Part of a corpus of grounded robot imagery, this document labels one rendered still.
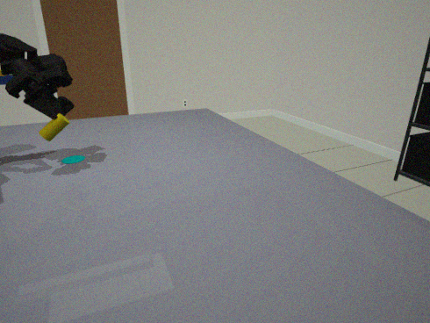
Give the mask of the yellow cylinder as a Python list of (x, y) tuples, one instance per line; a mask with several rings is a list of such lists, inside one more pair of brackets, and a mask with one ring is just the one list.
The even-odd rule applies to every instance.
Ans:
[(57, 115), (56, 120), (51, 120), (40, 132), (41, 137), (44, 137), (45, 140), (51, 140), (55, 137), (59, 132), (61, 132), (68, 124), (68, 120), (61, 115), (60, 113)]

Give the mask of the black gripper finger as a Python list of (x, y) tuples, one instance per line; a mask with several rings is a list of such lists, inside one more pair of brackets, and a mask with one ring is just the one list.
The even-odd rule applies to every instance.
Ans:
[(36, 109), (47, 115), (49, 118), (56, 120), (57, 114), (49, 101), (50, 90), (43, 86), (38, 87), (23, 103), (29, 104), (32, 108)]
[(64, 100), (63, 98), (59, 98), (56, 102), (54, 102), (52, 104), (52, 106), (53, 106), (53, 108), (54, 108), (54, 110), (55, 110), (55, 112), (56, 112), (57, 115), (60, 113), (61, 115), (63, 115), (65, 117), (63, 107), (66, 104), (67, 104), (67, 101)]

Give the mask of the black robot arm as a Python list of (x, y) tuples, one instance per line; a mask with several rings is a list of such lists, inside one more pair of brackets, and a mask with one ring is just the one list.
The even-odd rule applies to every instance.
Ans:
[[(25, 52), (27, 59), (25, 59)], [(2, 75), (17, 75), (21, 71), (34, 70), (39, 84), (48, 83), (54, 93), (57, 88), (72, 84), (63, 57), (56, 54), (37, 55), (37, 48), (31, 47), (21, 39), (0, 33), (0, 67)]]

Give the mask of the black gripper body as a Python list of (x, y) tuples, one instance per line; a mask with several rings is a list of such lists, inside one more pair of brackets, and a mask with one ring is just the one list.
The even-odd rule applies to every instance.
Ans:
[[(36, 70), (37, 71), (37, 70)], [(51, 88), (47, 83), (39, 84), (39, 80), (36, 77), (36, 71), (34, 70), (28, 70), (28, 71), (21, 71), (17, 75), (14, 76), (9, 82), (6, 83), (5, 89), (8, 91), (8, 93), (15, 97), (19, 98), (20, 95), (18, 94), (22, 90), (25, 92), (24, 97), (29, 97), (38, 87), (43, 86), (46, 89), (50, 90), (49, 94), (49, 101), (51, 104), (56, 102), (59, 98), (63, 98), (67, 101), (67, 104), (63, 107), (64, 114), (66, 115), (69, 111), (71, 111), (74, 108), (74, 105), (67, 99), (66, 97), (55, 97), (52, 94), (55, 90)]]

